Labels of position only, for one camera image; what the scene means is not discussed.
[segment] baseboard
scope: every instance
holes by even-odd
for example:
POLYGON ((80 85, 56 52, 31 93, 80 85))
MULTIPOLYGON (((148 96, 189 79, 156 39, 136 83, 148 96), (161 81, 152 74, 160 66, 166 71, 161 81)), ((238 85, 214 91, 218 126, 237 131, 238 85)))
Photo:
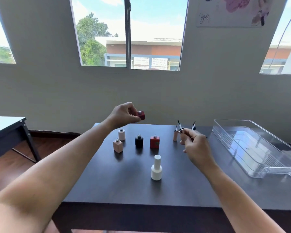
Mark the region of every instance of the baseboard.
POLYGON ((82 133, 31 130, 32 137, 75 139, 82 133))

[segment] artwork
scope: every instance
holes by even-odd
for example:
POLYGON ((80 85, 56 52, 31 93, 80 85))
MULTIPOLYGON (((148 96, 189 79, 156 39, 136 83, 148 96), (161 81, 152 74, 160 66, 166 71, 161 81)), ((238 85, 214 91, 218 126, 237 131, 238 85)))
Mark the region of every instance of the artwork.
POLYGON ((262 27, 273 0, 200 0, 197 27, 262 27))

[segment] clear plastic tray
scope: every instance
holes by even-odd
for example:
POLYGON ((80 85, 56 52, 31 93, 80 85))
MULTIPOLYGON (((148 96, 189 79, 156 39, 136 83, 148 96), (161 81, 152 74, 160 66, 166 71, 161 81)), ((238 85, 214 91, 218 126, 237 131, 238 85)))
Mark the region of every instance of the clear plastic tray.
POLYGON ((215 119, 212 131, 249 176, 291 176, 291 146, 256 123, 215 119))

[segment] hand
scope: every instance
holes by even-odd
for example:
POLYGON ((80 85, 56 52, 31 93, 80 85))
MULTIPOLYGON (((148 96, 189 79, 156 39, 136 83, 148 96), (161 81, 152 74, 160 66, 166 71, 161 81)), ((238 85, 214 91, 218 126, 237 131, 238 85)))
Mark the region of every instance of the hand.
POLYGON ((110 122, 112 129, 117 129, 129 123, 140 122, 141 118, 135 116, 137 113, 138 111, 132 102, 127 102, 116 106, 106 121, 110 122))
POLYGON ((205 135, 191 129, 183 129, 180 144, 185 145, 184 153, 190 161, 202 172, 219 168, 211 154, 210 145, 205 135))

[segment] sky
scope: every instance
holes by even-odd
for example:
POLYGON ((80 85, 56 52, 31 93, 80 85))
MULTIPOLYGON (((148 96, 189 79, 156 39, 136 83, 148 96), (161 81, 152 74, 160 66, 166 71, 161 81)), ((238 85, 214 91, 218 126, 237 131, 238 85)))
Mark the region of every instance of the sky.
MULTIPOLYGON (((187 0, 131 0, 131 37, 134 40, 183 36, 187 0)), ((108 31, 125 39, 124 0, 72 0, 75 23, 90 12, 108 31)), ((291 18, 291 0, 287 1, 271 45, 276 45, 291 18)), ((291 24, 281 45, 291 45, 291 24)), ((9 46, 0 23, 0 46, 9 46)))

